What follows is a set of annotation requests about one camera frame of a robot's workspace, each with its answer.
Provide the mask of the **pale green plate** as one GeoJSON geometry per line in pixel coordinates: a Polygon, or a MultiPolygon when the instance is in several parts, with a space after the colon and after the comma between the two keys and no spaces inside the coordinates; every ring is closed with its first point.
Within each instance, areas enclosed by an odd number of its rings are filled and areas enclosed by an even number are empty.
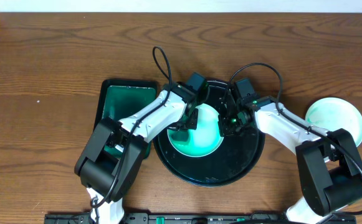
{"type": "Polygon", "coordinates": [[[219,133],[219,113],[207,104],[197,107],[199,110],[196,129],[189,129],[191,140],[186,146],[171,145],[181,154],[188,157],[204,157],[213,153],[223,142],[219,133]]]}
{"type": "Polygon", "coordinates": [[[362,143],[362,114],[344,99],[327,97],[317,100],[308,108],[305,120],[329,131],[343,128],[352,135],[356,146],[362,143]]]}

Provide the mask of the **green sponge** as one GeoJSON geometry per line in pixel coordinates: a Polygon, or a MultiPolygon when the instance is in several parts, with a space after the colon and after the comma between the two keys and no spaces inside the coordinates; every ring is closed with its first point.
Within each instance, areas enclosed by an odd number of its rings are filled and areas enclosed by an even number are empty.
{"type": "Polygon", "coordinates": [[[168,131],[169,140],[172,144],[177,146],[186,146],[189,144],[191,137],[188,130],[179,130],[179,131],[168,131]]]}

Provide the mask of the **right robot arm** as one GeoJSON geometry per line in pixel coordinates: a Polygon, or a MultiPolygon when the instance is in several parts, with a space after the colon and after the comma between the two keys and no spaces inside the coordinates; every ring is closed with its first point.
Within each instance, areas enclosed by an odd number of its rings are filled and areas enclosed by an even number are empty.
{"type": "Polygon", "coordinates": [[[291,150],[297,158],[302,198],[286,211],[294,223],[326,223],[336,216],[362,215],[362,159],[352,135],[308,124],[278,98],[227,92],[223,135],[252,126],[291,150]]]}

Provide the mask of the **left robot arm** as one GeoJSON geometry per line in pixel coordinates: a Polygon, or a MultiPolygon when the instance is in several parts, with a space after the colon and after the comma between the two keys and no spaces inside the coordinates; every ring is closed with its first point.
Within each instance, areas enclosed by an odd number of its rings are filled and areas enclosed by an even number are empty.
{"type": "Polygon", "coordinates": [[[190,118],[204,89],[204,85],[167,84],[135,114],[99,121],[74,168],[91,196],[90,223],[123,219],[122,199],[136,179],[149,143],[167,127],[190,118]]]}

